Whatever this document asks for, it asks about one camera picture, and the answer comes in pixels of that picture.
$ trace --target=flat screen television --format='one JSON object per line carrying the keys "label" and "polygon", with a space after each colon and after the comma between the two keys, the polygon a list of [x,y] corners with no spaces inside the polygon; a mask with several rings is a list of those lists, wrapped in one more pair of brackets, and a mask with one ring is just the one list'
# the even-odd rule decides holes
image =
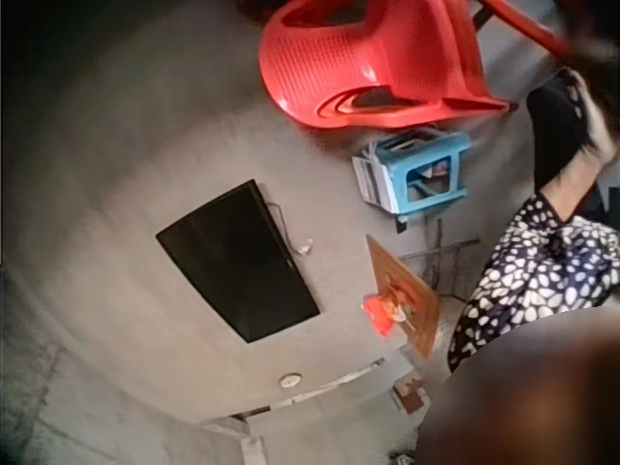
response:
{"label": "flat screen television", "polygon": [[246,342],[319,315],[254,179],[156,237],[196,291]]}

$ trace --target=red plastic chair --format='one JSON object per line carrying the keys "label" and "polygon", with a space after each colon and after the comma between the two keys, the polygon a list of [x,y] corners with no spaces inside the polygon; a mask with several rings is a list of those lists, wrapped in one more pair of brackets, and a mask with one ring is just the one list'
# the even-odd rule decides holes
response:
{"label": "red plastic chair", "polygon": [[[466,0],[370,0],[363,21],[325,23],[350,3],[294,0],[264,29],[263,80],[294,119],[319,128],[398,128],[512,108],[488,93]],[[356,106],[380,86],[409,102]]]}
{"label": "red plastic chair", "polygon": [[512,26],[524,36],[530,38],[540,46],[546,48],[551,54],[565,60],[569,56],[567,41],[556,36],[542,24],[535,22],[524,15],[506,0],[478,0],[494,15]]}

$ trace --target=wooden board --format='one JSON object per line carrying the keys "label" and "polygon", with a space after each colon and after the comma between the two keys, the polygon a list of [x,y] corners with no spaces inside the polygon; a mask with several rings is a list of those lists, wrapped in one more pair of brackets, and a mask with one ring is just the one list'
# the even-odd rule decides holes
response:
{"label": "wooden board", "polygon": [[414,308],[410,319],[414,329],[404,323],[400,326],[420,354],[428,358],[433,349],[439,323],[439,297],[370,235],[366,236],[366,242],[377,280],[377,290],[381,292],[392,284],[397,285],[407,295]]}

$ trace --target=hand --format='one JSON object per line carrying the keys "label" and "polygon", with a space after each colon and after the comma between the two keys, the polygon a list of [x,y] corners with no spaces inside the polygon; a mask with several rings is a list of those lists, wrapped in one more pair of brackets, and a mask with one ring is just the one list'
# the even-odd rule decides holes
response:
{"label": "hand", "polygon": [[579,93],[588,122],[590,140],[583,147],[582,151],[601,170],[618,155],[620,148],[618,121],[607,111],[603,110],[602,106],[595,103],[583,76],[577,71],[570,71],[570,73],[574,78],[575,85],[573,90],[569,90],[571,92],[576,90]]}

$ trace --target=wire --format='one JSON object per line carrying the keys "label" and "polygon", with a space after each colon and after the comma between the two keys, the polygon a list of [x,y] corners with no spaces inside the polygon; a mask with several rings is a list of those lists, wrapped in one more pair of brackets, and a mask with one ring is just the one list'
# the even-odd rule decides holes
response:
{"label": "wire", "polygon": [[463,297],[456,295],[456,294],[439,294],[439,297],[452,297],[455,298],[456,300],[460,300],[461,302],[467,304],[467,300],[465,300]]}
{"label": "wire", "polygon": [[301,257],[310,255],[310,252],[312,251],[312,246],[314,245],[314,240],[312,240],[312,238],[309,238],[306,242],[306,245],[299,247],[299,248],[294,247],[293,243],[291,242],[291,238],[289,237],[289,230],[287,229],[287,223],[286,221],[284,221],[284,213],[282,212],[282,207],[272,201],[268,201],[266,204],[268,206],[273,206],[278,210],[278,216],[280,216],[280,223],[282,223],[282,229],[284,230],[284,238],[287,241],[287,245],[289,246],[289,249],[291,249],[291,251],[295,252]]}

